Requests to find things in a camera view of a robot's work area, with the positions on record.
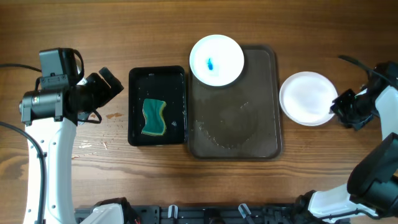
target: wood grain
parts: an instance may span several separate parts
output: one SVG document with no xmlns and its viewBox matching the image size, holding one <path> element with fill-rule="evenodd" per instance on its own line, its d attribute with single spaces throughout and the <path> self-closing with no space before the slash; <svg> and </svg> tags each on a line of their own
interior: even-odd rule
<svg viewBox="0 0 398 224">
<path fill-rule="evenodd" d="M 378 119 L 359 132 L 336 119 L 315 128 L 282 115 L 284 153 L 275 162 L 201 162 L 186 146 L 127 143 L 128 72 L 181 65 L 196 41 L 224 34 L 276 52 L 279 83 L 300 71 L 319 72 L 339 93 L 366 82 L 347 54 L 369 66 L 398 61 L 397 1 L 134 1 L 0 6 L 0 63 L 40 66 L 38 52 L 78 49 L 87 73 L 107 66 L 125 90 L 104 108 L 101 124 L 78 127 L 72 160 L 73 202 L 91 206 L 112 197 L 135 205 L 293 202 L 300 194 L 343 184 L 381 141 Z M 0 120 L 23 128 L 17 107 L 40 74 L 0 70 Z M 27 193 L 27 143 L 0 129 L 0 223 L 21 223 Z M 357 218 L 354 223 L 374 223 Z M 380 223 L 396 222 L 385 219 Z"/>
</svg>

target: wooden table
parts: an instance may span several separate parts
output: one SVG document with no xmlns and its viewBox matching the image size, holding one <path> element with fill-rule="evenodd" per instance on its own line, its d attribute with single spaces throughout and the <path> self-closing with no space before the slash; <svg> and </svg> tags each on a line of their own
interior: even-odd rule
<svg viewBox="0 0 398 224">
<path fill-rule="evenodd" d="M 125 87 L 98 110 L 107 115 L 101 124 L 78 127 L 73 155 L 79 157 L 72 160 L 76 208 L 123 196 L 134 205 L 293 202 L 309 190 L 345 183 L 381 142 L 378 119 L 354 132 L 336 118 L 310 128 L 283 114 L 284 153 L 275 162 L 201 162 L 183 145 L 132 147 L 127 143 L 128 73 L 161 65 L 188 71 L 195 42 L 224 34 L 240 44 L 270 45 L 278 58 L 280 85 L 294 73 L 314 71 L 329 78 L 339 93 L 358 91 L 365 73 L 336 56 L 351 55 L 370 67 L 398 61 L 397 1 L 34 2 L 0 6 L 0 63 L 40 67 L 40 50 L 71 47 L 81 52 L 87 75 L 107 66 Z M 39 75 L 0 70 L 1 121 L 23 128 L 18 103 Z M 1 128 L 0 142 L 0 223 L 21 223 L 27 141 Z M 354 223 L 374 221 L 357 218 Z"/>
</svg>

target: white plate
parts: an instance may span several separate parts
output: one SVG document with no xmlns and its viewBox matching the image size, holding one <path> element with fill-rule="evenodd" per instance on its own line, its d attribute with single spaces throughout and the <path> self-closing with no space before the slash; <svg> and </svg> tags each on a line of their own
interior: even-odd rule
<svg viewBox="0 0 398 224">
<path fill-rule="evenodd" d="M 225 35 L 209 35 L 193 46 L 189 56 L 193 74 L 211 86 L 230 84 L 242 72 L 243 51 L 235 40 Z"/>
<path fill-rule="evenodd" d="M 306 126 L 318 126 L 333 117 L 330 106 L 337 96 L 329 79 L 315 72 L 299 72 L 283 83 L 279 102 L 291 120 Z"/>
</svg>

